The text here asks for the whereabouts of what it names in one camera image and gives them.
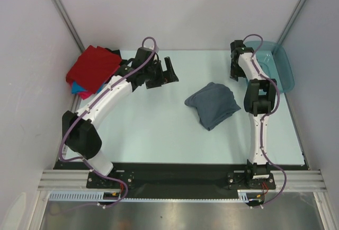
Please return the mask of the grey blue polo shirt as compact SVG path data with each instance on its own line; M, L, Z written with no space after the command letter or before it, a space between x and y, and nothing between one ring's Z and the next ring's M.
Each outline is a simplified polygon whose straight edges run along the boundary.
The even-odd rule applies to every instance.
M196 109L199 123L208 131L241 109L230 88L214 82L190 95L184 104Z

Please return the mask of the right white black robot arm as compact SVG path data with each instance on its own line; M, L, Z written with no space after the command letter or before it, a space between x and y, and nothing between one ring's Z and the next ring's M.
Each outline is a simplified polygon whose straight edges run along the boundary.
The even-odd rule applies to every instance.
M267 77L256 59L255 50L245 46L243 40L233 41L230 48L230 77L248 81L244 110L249 116L251 146L244 172L229 173L228 186L230 189L274 190L276 185L266 147L269 116L279 105L275 102L280 96L276 80Z

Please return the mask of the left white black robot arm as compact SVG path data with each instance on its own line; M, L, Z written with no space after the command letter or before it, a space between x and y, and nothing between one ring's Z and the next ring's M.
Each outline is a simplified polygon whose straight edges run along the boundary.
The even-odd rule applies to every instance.
M178 82L170 57L164 61L150 48L138 48L135 57L123 60L109 82L89 103L76 112L66 111L62 117L63 139L78 158L99 173L99 182L109 188L116 184L117 174L101 150L98 128L113 108L140 86L147 89Z

